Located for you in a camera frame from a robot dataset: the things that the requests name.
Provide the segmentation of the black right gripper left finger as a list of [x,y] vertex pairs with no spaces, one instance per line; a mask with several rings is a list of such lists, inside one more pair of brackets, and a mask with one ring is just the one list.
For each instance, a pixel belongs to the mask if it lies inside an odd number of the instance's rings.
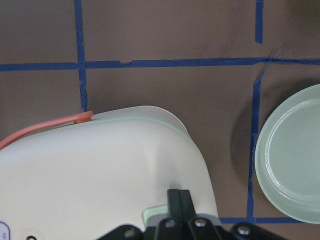
[[130,224],[116,227],[101,240],[179,240],[181,238],[181,200],[179,190],[167,191],[167,204],[142,212],[145,230]]

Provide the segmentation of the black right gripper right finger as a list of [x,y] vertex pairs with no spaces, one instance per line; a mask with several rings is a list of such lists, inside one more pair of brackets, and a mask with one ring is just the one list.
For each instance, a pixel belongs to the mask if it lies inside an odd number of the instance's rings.
[[233,225],[227,231],[204,216],[196,215],[189,190],[179,190],[182,219],[193,240],[282,240],[283,237],[248,222]]

